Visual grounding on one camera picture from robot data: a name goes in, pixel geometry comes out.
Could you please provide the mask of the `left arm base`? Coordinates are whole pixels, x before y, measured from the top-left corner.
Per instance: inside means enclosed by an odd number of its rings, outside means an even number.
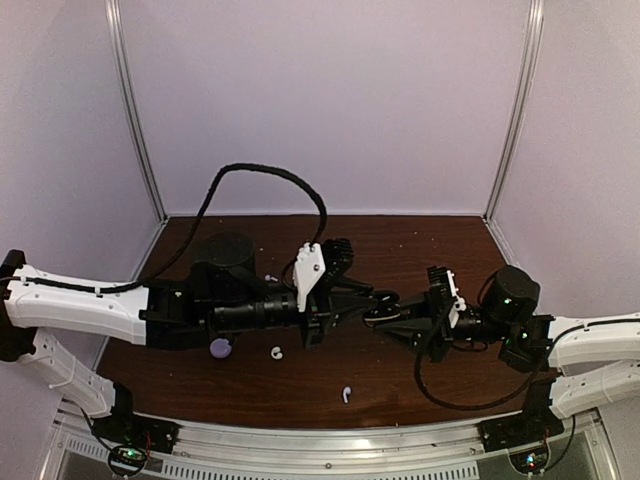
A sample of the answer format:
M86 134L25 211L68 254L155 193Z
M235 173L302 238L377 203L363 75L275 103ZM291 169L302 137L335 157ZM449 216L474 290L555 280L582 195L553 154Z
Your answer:
M117 478L140 474L160 455L171 454L179 425L133 414L129 419L86 417L92 436L107 452L107 466Z

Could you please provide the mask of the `black charging case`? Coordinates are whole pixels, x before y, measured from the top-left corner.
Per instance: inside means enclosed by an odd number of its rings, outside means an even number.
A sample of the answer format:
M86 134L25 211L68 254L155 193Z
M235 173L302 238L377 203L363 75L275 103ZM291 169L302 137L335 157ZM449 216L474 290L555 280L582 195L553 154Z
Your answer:
M373 291L370 298L376 301L374 307L363 314L363 322L373 325L396 320L402 315L400 296L392 290Z

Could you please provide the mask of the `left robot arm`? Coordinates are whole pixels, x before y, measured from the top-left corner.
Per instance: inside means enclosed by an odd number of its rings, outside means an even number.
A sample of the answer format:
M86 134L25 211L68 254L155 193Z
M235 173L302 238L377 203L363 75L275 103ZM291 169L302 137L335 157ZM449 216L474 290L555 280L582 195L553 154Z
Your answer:
M184 280L109 284L45 273L13 250L1 266L1 358L31 366L90 418L104 418L121 443L133 444L144 424L130 392L94 374L59 344L54 329L156 350L218 351L245 332L296 327L312 348L377 304L372 286L347 277L353 258L344 238L305 244L286 286L257 275L249 237L223 232L200 245Z

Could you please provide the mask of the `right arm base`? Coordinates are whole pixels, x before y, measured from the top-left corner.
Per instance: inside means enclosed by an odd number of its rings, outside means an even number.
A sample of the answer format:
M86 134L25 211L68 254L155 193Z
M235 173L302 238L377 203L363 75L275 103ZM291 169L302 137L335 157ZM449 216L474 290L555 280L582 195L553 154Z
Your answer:
M553 415L521 412L481 421L478 432L486 453L505 450L518 474L533 477L551 466L550 440L563 434L565 427Z

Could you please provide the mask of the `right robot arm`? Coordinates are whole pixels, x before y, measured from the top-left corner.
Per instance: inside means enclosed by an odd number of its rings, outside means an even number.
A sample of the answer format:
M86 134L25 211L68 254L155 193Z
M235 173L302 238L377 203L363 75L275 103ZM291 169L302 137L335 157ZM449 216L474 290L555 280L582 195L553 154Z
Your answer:
M455 411L482 411L523 392L540 393L513 419L519 440L535 440L551 424L551 414L567 419L592 408L639 394L639 316L636 313L570 318L537 313L540 285L507 265L485 281L475 305L459 293L446 267L427 271L429 288L408 300L380 297L363 321L414 352L413 376L431 403ZM461 343L498 344L498 357L526 376L514 392L474 406L441 399L428 389L426 360L440 362Z

